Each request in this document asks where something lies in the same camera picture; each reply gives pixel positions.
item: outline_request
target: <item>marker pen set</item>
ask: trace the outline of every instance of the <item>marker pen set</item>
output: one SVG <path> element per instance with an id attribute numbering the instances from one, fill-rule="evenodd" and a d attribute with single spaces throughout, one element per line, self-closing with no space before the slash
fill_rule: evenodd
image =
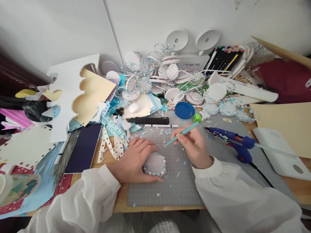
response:
<path id="1" fill-rule="evenodd" d="M 227 48 L 218 46 L 210 53 L 210 60 L 204 69 L 230 71 L 239 61 L 244 51 L 238 45 L 228 46 Z"/>

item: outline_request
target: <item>white power bank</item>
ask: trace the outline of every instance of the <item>white power bank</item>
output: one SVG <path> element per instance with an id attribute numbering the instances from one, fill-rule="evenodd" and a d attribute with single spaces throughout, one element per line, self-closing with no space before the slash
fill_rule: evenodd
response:
<path id="1" fill-rule="evenodd" d="M 259 143 L 263 146 L 296 155 L 279 131 L 268 128 L 255 128 L 253 132 Z M 267 149 L 263 150 L 275 172 L 279 175 L 302 180 L 311 180 L 311 172 L 298 156 L 290 158 Z"/>

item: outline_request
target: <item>electrical cord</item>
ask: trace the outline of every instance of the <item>electrical cord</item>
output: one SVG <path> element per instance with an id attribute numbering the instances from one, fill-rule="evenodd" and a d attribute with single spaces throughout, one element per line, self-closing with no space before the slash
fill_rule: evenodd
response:
<path id="1" fill-rule="evenodd" d="M 265 181 L 268 183 L 268 185 L 271 187 L 271 188 L 274 188 L 273 185 L 270 183 L 270 181 L 267 179 L 267 177 L 265 177 L 265 175 L 258 169 L 258 167 L 253 164 L 252 162 L 250 163 L 250 165 L 259 172 L 259 174 L 265 179 Z"/>

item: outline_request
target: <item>hand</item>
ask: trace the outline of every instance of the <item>hand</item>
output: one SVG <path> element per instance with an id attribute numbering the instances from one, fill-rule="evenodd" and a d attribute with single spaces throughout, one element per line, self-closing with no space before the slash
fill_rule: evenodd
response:
<path id="1" fill-rule="evenodd" d="M 154 142 L 134 138 L 120 160 L 107 167 L 119 183 L 163 182 L 160 177 L 148 175 L 142 170 L 142 166 L 153 151 L 157 151 Z"/>
<path id="2" fill-rule="evenodd" d="M 180 134 L 191 123 L 187 124 L 184 128 L 178 128 L 172 132 L 171 139 L 177 136 L 178 140 L 185 147 L 190 161 L 199 169 L 206 169 L 212 166 L 213 161 L 207 154 L 204 137 L 199 132 L 198 128 L 190 130 L 185 135 Z"/>

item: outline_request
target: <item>white wall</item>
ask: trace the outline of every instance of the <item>white wall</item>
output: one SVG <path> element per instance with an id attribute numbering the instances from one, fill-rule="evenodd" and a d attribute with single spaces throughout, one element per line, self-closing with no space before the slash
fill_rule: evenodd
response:
<path id="1" fill-rule="evenodd" d="M 122 61 L 102 0 L 0 0 L 0 47 L 51 81 L 51 65 L 101 53 Z"/>
<path id="2" fill-rule="evenodd" d="M 199 52 L 195 37 L 210 28 L 222 32 L 219 45 L 254 35 L 310 51 L 311 0 L 255 2 L 241 0 L 235 10 L 235 0 L 0 0 L 0 49 L 44 79 L 51 65 L 95 53 L 118 65 L 129 51 L 147 55 L 179 28 L 189 33 L 185 53 Z"/>
<path id="3" fill-rule="evenodd" d="M 250 35 L 303 53 L 311 48 L 310 0 L 104 0 L 122 58 L 130 51 L 148 54 L 176 29 L 189 34 L 184 53 L 199 52 L 195 37 L 221 31 L 219 45 L 253 42 Z"/>

